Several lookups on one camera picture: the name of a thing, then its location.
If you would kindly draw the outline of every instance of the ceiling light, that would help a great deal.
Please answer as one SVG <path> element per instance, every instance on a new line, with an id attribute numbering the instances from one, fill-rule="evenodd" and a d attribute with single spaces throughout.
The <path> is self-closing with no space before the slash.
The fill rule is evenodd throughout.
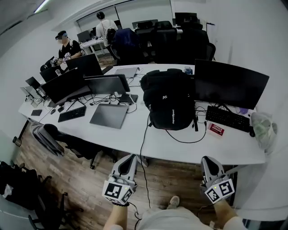
<path id="1" fill-rule="evenodd" d="M 49 2 L 49 0 L 45 0 L 34 13 L 38 13 L 42 10 L 42 8 Z"/>

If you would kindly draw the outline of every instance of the whiteboard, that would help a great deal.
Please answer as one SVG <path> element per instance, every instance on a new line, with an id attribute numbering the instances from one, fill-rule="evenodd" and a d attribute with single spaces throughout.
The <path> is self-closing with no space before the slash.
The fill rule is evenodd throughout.
<path id="1" fill-rule="evenodd" d="M 108 7 L 100 11 L 105 14 L 106 19 L 110 19 L 113 21 L 119 20 L 114 6 Z M 97 18 L 97 13 L 100 11 L 87 15 L 86 17 L 78 20 L 79 26 L 82 31 L 91 30 L 100 23 L 100 20 Z"/>
<path id="2" fill-rule="evenodd" d="M 116 9 L 123 29 L 133 29 L 133 22 L 151 19 L 172 24 L 170 0 L 133 0 L 116 5 Z"/>

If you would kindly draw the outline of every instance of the shoe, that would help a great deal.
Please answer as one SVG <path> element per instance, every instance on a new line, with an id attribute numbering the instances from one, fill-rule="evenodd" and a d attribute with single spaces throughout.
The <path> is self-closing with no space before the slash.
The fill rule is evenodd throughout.
<path id="1" fill-rule="evenodd" d="M 176 207 L 179 206 L 180 203 L 180 197 L 179 196 L 173 196 L 170 200 L 171 205 L 175 205 Z"/>

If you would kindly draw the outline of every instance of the white tabletop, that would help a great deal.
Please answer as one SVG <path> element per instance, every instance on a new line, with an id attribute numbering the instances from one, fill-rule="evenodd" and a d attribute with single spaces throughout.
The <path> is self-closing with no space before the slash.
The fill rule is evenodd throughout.
<path id="1" fill-rule="evenodd" d="M 96 45 L 96 44 L 100 44 L 103 43 L 103 39 L 98 38 L 98 39 L 92 39 L 90 41 L 81 43 L 80 46 L 83 46 L 84 48 L 92 46 L 92 45 Z"/>
<path id="2" fill-rule="evenodd" d="M 166 71 L 168 68 L 184 69 L 189 65 L 170 65 L 170 64 L 148 64 L 134 66 L 115 66 L 106 74 L 114 74 L 116 69 L 125 67 L 139 67 L 138 77 L 130 83 L 130 86 L 139 85 L 139 80 L 147 72 L 153 70 Z M 87 103 L 87 110 L 84 117 L 58 123 L 59 113 L 48 114 L 48 110 L 43 103 L 37 109 L 43 109 L 40 117 L 31 116 L 33 108 L 29 102 L 25 102 L 19 109 L 19 112 L 26 117 L 40 121 L 42 124 L 54 124 L 59 131 L 82 138 L 86 141 L 110 147 L 116 150 L 125 151 L 132 154 L 139 154 L 144 138 L 147 118 L 149 111 L 143 102 L 143 91 L 141 87 L 131 87 L 131 94 L 139 96 L 137 101 L 137 110 L 127 114 L 121 129 L 108 128 L 90 124 L 89 121 L 95 112 L 97 105 L 90 106 Z M 209 103 L 197 102 L 196 106 L 202 106 L 205 109 Z M 81 107 L 82 104 L 76 102 L 74 108 Z M 131 105 L 129 111 L 133 111 L 135 105 Z M 199 122 L 204 122 L 205 116 L 199 116 Z M 173 140 L 165 130 L 148 127 L 145 144 L 142 155 L 158 159 L 173 160 L 188 163 L 200 163 L 204 155 L 214 157 L 222 164 L 243 165 L 243 164 L 262 164 L 265 162 L 265 155 L 259 149 L 255 138 L 248 133 L 220 125 L 225 129 L 221 139 L 213 135 L 206 134 L 204 139 L 194 144 L 184 144 Z M 199 131 L 195 132 L 192 125 L 180 131 L 170 131 L 170 134 L 176 139 L 184 142 L 193 142 L 200 140 L 205 132 L 204 124 L 198 124 Z"/>

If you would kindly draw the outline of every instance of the black cap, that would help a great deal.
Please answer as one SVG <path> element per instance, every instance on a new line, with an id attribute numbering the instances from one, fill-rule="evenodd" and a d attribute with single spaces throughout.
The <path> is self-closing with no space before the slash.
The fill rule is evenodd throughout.
<path id="1" fill-rule="evenodd" d="M 58 33 L 58 35 L 55 37 L 55 40 L 58 40 L 59 38 L 62 38 L 63 35 L 67 36 L 67 32 L 66 31 L 60 31 Z"/>

